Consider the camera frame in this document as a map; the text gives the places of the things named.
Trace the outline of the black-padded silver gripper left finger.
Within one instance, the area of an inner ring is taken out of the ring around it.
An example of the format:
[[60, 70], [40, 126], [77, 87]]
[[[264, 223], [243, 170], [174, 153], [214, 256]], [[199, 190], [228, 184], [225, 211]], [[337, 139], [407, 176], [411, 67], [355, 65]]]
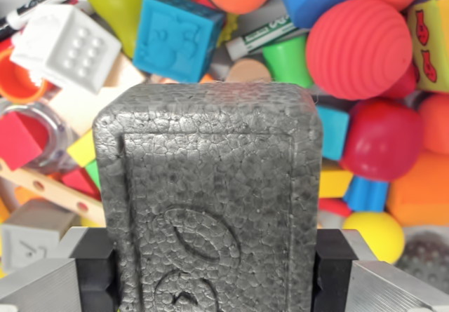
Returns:
[[115, 311], [115, 251], [105, 228], [73, 227], [47, 258], [1, 279], [2, 311]]

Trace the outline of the black-padded silver gripper right finger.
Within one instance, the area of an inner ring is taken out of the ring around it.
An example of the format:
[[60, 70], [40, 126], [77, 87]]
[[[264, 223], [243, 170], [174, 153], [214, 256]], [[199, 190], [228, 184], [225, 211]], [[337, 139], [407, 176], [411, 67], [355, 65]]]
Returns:
[[447, 311], [448, 295], [373, 254], [356, 230], [319, 229], [315, 311]]

